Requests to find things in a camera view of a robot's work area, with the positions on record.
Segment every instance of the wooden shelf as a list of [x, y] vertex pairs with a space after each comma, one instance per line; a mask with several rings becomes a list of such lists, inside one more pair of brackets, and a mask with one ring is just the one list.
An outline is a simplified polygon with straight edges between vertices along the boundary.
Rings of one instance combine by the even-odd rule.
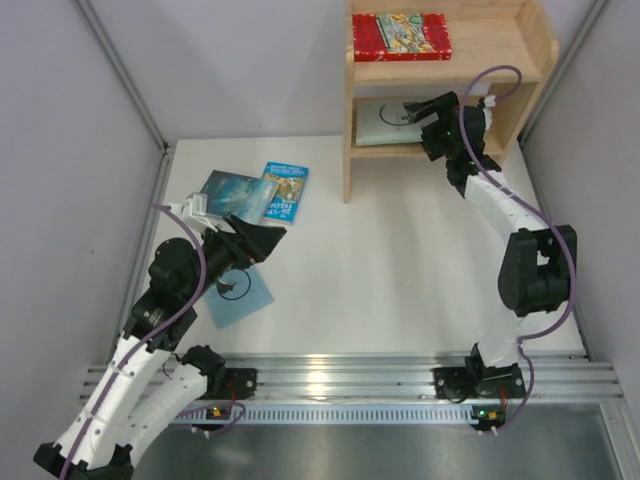
[[[353, 82], [361, 85], [463, 83], [496, 65], [517, 65], [525, 82], [542, 73], [534, 65], [515, 18], [447, 20], [453, 56], [446, 61], [355, 62]], [[486, 83], [513, 83], [514, 74], [496, 72]]]
[[[351, 198], [352, 158], [423, 157], [419, 144], [355, 145], [355, 88], [398, 85], [467, 85], [484, 70], [513, 65], [522, 85], [496, 105], [485, 134], [485, 152], [502, 163], [516, 141], [540, 92], [558, 61], [559, 45], [542, 0], [345, 0], [344, 201]], [[352, 13], [442, 13], [451, 37], [451, 60], [424, 62], [354, 62]], [[516, 76], [508, 70], [482, 79], [490, 95], [512, 89]]]

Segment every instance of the book cover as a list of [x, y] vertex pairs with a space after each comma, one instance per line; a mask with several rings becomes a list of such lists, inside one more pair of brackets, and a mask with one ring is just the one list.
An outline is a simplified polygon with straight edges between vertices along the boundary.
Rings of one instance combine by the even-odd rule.
[[262, 176], [278, 182], [278, 191], [264, 214], [265, 218], [293, 223], [302, 192], [307, 183], [309, 169], [297, 165], [269, 162]]
[[213, 284], [205, 292], [204, 300], [220, 329], [273, 303], [273, 297], [256, 267], [229, 270], [219, 281], [220, 286]]
[[214, 170], [200, 193], [207, 195], [207, 215], [220, 219], [235, 213], [257, 224], [276, 191], [277, 182]]
[[408, 123], [402, 100], [369, 100], [356, 107], [356, 145], [391, 145], [420, 143], [422, 127], [430, 124], [435, 114], [418, 123]]
[[353, 15], [353, 47], [356, 62], [451, 58], [442, 14]]

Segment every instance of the gray wall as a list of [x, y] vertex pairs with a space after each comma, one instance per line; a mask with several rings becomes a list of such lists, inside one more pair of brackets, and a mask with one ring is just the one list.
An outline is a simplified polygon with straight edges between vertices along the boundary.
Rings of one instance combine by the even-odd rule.
[[[543, 0], [562, 44], [592, 1]], [[93, 3], [167, 138], [342, 132], [344, 0]]]
[[579, 307], [590, 346], [616, 366], [640, 425], [640, 96], [637, 0], [615, 0], [530, 138], [534, 180], [578, 231]]
[[105, 359], [159, 154], [71, 3], [0, 6], [0, 468], [72, 421]]

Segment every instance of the purple cable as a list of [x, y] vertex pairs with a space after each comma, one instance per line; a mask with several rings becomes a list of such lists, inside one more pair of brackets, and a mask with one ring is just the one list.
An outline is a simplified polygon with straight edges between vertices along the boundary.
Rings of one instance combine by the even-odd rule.
[[[209, 432], [209, 435], [220, 435], [221, 433], [224, 433], [224, 432], [226, 432], [228, 430], [231, 430], [236, 423], [238, 423], [240, 420], [242, 420], [247, 415], [247, 407], [245, 406], [244, 403], [236, 402], [235, 400], [229, 400], [229, 401], [225, 401], [225, 402], [219, 402], [219, 403], [215, 403], [215, 404], [211, 404], [211, 405], [206, 405], [204, 407], [192, 408], [191, 410], [185, 410], [180, 415], [178, 415], [178, 418], [184, 417], [185, 415], [190, 415], [192, 413], [201, 412], [203, 410], [210, 410], [212, 408], [219, 408], [219, 407], [240, 407], [242, 409], [242, 413], [240, 413], [240, 415], [238, 415], [236, 418], [231, 420], [229, 423], [225, 424], [224, 427], [222, 427], [222, 428], [220, 428], [218, 430], [215, 430], [213, 432]], [[191, 430], [192, 428], [193, 427], [190, 427], [188, 425], [180, 425], [180, 426], [176, 426], [176, 427], [171, 427], [171, 428], [167, 429], [167, 431], [171, 432], [171, 431], [174, 431], [174, 430], [187, 430], [187, 429]]]
[[507, 99], [508, 97], [513, 95], [515, 91], [520, 87], [520, 84], [522, 83], [522, 72], [518, 68], [514, 67], [513, 65], [497, 65], [495, 67], [491, 67], [485, 70], [484, 72], [480, 73], [476, 78], [474, 78], [471, 81], [471, 83], [469, 83], [469, 85], [467, 86], [467, 89], [465, 90], [462, 96], [462, 101], [460, 102], [460, 114], [458, 115], [458, 121], [460, 123], [460, 133], [462, 134], [462, 141], [464, 142], [464, 145], [467, 148], [467, 151], [469, 152], [469, 155], [471, 156], [473, 163], [476, 164], [476, 167], [478, 167], [478, 170], [482, 172], [482, 174], [487, 178], [489, 183], [491, 183], [494, 187], [502, 190], [506, 195], [513, 198], [513, 200], [516, 203], [518, 203], [519, 205], [524, 207], [526, 210], [529, 210], [531, 213], [536, 215], [540, 220], [542, 220], [549, 227], [549, 230], [551, 230], [551, 233], [553, 233], [553, 236], [558, 241], [558, 244], [560, 245], [560, 249], [562, 250], [562, 253], [564, 254], [564, 258], [567, 261], [567, 265], [569, 267], [569, 299], [567, 301], [567, 306], [564, 312], [562, 312], [562, 315], [560, 315], [560, 318], [558, 318], [558, 320], [549, 328], [541, 332], [518, 337], [518, 352], [520, 353], [520, 356], [524, 358], [527, 364], [529, 365], [529, 372], [530, 372], [531, 378], [529, 380], [529, 386], [527, 388], [527, 392], [524, 398], [522, 399], [522, 402], [520, 403], [520, 405], [518, 405], [518, 408], [516, 409], [516, 411], [513, 412], [513, 415], [511, 415], [511, 417], [509, 417], [509, 419], [504, 423], [504, 425], [502, 425], [502, 427], [498, 429], [498, 431], [503, 431], [524, 410], [525, 405], [527, 404], [527, 402], [529, 401], [529, 398], [531, 397], [531, 393], [533, 392], [533, 385], [535, 383], [535, 374], [533, 372], [533, 362], [531, 361], [531, 358], [529, 358], [529, 356], [524, 353], [524, 350], [522, 348], [522, 343], [525, 340], [535, 340], [537, 338], [542, 338], [555, 332], [562, 326], [562, 324], [564, 324], [564, 322], [566, 322], [567, 318], [569, 318], [569, 315], [571, 315], [571, 312], [573, 311], [573, 307], [576, 300], [576, 266], [573, 261], [573, 257], [571, 256], [571, 252], [569, 251], [569, 246], [567, 245], [567, 242], [565, 242], [564, 238], [562, 238], [562, 235], [558, 231], [558, 228], [554, 225], [553, 221], [544, 213], [542, 213], [540, 210], [538, 210], [536, 207], [534, 207], [530, 203], [523, 200], [521, 197], [516, 195], [514, 192], [512, 192], [505, 186], [501, 185], [500, 182], [498, 182], [495, 178], [493, 178], [489, 174], [489, 172], [482, 166], [482, 164], [480, 163], [480, 159], [478, 158], [476, 153], [473, 151], [473, 148], [471, 147], [471, 142], [469, 141], [469, 136], [467, 135], [467, 131], [464, 124], [465, 105], [469, 101], [469, 94], [471, 93], [471, 90], [473, 89], [473, 87], [475, 87], [476, 84], [486, 75], [496, 72], [498, 70], [510, 70], [517, 75], [518, 80], [515, 86], [511, 90], [509, 90], [507, 93], [505, 93], [500, 97], [496, 97], [496, 102], [500, 102], [502, 100]]
[[[140, 350], [140, 348], [146, 345], [146, 343], [149, 340], [155, 338], [157, 335], [159, 335], [160, 333], [165, 331], [167, 328], [169, 328], [171, 325], [176, 323], [180, 319], [180, 317], [182, 317], [182, 315], [184, 315], [187, 312], [187, 310], [189, 310], [198, 301], [198, 299], [200, 298], [200, 295], [202, 294], [202, 290], [204, 289], [204, 283], [207, 278], [207, 261], [204, 257], [204, 251], [202, 250], [202, 246], [198, 241], [198, 237], [195, 236], [195, 234], [191, 231], [191, 229], [187, 226], [186, 223], [184, 223], [173, 212], [171, 212], [170, 207], [165, 205], [159, 205], [157, 203], [154, 203], [152, 206], [153, 208], [155, 208], [156, 210], [160, 210], [162, 213], [167, 215], [171, 220], [176, 222], [180, 226], [180, 228], [182, 228], [185, 231], [185, 233], [189, 237], [189, 240], [191, 240], [191, 242], [194, 244], [196, 248], [196, 253], [198, 254], [198, 260], [200, 261], [200, 278], [198, 279], [198, 285], [196, 286], [196, 289], [193, 292], [193, 295], [191, 296], [189, 301], [185, 303], [184, 306], [180, 310], [178, 310], [176, 313], [174, 313], [169, 319], [167, 319], [165, 322], [162, 322], [159, 326], [157, 326], [151, 332], [145, 335], [131, 350], [129, 350], [129, 352], [127, 352], [127, 354], [122, 358], [120, 363], [117, 365], [118, 370], [122, 370], [127, 365], [127, 362], [131, 359], [131, 357], [135, 355], [135, 353], [138, 350]], [[107, 395], [109, 394], [109, 391], [111, 390], [111, 387], [113, 387], [113, 384], [115, 383], [117, 378], [118, 378], [118, 373], [113, 373], [111, 375], [104, 389], [98, 396], [98, 399], [96, 400], [95, 405], [91, 409], [91, 417], [94, 417], [98, 414], [100, 407], [104, 403], [105, 398], [107, 398]], [[82, 442], [84, 437], [87, 435], [87, 431], [91, 426], [91, 417], [85, 420], [84, 424], [80, 428], [80, 431], [78, 432], [78, 436], [73, 442], [73, 445], [71, 445], [69, 454], [67, 455], [67, 458], [65, 459], [64, 464], [62, 465], [62, 470], [60, 471], [60, 476], [58, 477], [60, 480], [66, 480], [67, 478], [69, 468], [71, 467], [71, 461], [73, 457], [76, 455], [78, 448], [80, 448], [80, 443]]]

